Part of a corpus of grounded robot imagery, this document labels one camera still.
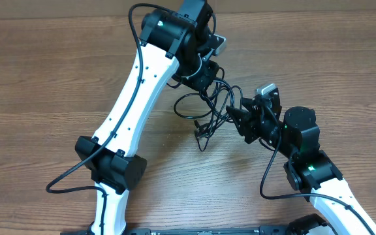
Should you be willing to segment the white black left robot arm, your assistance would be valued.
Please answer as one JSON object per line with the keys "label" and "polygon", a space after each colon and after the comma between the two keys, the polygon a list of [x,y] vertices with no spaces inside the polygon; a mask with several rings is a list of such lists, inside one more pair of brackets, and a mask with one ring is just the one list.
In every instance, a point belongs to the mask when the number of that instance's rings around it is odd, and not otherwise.
{"label": "white black left robot arm", "polygon": [[138,143],[166,83],[175,80],[205,93],[219,70],[212,56],[225,43],[209,28],[212,7],[184,1],[177,11],[153,5],[135,35],[137,53],[116,103],[92,136],[77,139],[81,165],[91,171],[97,209],[88,234],[123,234],[129,193],[147,166]]}

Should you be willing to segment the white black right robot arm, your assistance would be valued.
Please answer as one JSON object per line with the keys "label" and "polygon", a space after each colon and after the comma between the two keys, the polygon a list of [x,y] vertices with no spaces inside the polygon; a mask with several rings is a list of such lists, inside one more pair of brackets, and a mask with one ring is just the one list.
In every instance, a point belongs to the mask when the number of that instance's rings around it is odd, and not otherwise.
{"label": "white black right robot arm", "polygon": [[376,234],[376,224],[354,197],[339,168],[319,144],[320,129],[313,109],[294,106],[282,114],[277,88],[258,89],[240,108],[227,107],[239,134],[248,144],[264,141],[273,154],[287,158],[283,168],[293,194],[278,200],[304,198],[317,214],[299,218],[285,234]]}

